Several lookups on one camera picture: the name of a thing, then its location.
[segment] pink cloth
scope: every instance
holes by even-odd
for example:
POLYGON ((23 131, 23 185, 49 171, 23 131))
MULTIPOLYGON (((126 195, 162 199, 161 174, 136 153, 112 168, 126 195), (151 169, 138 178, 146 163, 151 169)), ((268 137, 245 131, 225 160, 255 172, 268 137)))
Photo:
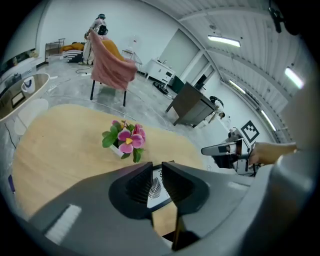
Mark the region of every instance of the pink cloth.
POLYGON ((94 52, 91 79, 126 91, 128 83, 135 79, 138 71, 135 62, 130 59, 119 60, 105 48, 95 32, 90 33, 90 40, 94 52))

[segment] black chair leg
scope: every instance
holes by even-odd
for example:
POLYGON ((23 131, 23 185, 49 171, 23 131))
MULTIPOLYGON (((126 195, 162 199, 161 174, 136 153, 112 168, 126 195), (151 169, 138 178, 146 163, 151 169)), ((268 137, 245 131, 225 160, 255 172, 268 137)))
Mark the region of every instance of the black chair leg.
POLYGON ((123 96, 123 106, 126 106, 126 96, 127 96, 127 91, 124 91, 124 96, 123 96))
POLYGON ((93 96, 94 96, 95 83, 96 83, 96 80, 93 80, 92 90, 91 90, 91 96, 90 96, 90 100, 91 100, 91 101, 92 101, 92 98, 93 98, 93 96))

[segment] white cabinet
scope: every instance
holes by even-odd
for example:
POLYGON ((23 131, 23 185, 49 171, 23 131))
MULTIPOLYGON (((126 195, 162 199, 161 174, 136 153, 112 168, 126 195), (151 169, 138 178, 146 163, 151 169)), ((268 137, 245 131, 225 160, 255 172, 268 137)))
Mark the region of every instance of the white cabinet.
POLYGON ((166 86, 170 79, 175 75, 172 69, 166 65, 156 61, 155 59, 150 60, 148 67, 145 72, 146 79, 149 77, 159 80, 166 86))

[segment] fluorescent light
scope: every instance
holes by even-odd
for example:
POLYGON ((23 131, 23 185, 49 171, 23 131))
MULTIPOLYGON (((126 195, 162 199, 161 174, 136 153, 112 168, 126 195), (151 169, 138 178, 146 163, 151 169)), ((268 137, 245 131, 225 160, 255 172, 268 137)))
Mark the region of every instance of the fluorescent light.
POLYGON ((216 42, 221 42, 225 44, 229 44, 232 46, 240 47, 240 42, 237 40, 221 37, 221 36, 214 36, 214 35, 208 35, 209 40, 211 41, 216 41, 216 42))
POLYGON ((296 84, 296 86, 298 86, 299 89, 304 87, 304 82, 302 82, 300 77, 297 76, 296 73, 293 72, 293 70, 290 67, 287 67, 285 69, 284 73, 287 75, 288 78, 290 78, 292 80, 292 82, 294 82, 296 84))
POLYGON ((242 92, 243 94, 246 94, 245 90, 243 90, 240 86, 238 86, 237 84, 235 84, 234 82, 232 82, 231 80, 229 80, 230 84, 232 84, 235 88, 237 88, 240 92, 242 92))
POLYGON ((268 121, 268 123, 271 125, 272 129, 273 129, 274 131, 276 131, 275 126, 272 124, 272 122, 270 121, 270 119, 269 119, 269 117, 266 115, 266 113, 265 113, 263 110, 261 110, 261 113, 262 113, 262 115, 264 116, 264 118, 268 121))

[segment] black leaf print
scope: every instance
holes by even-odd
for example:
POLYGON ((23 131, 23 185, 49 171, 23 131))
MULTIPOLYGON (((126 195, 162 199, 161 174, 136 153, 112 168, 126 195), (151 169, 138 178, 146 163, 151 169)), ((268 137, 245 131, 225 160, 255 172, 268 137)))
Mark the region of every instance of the black leaf print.
POLYGON ((152 199, 158 198, 161 192, 161 184, 158 178, 154 178, 152 182, 152 186, 149 190, 149 197, 152 199))

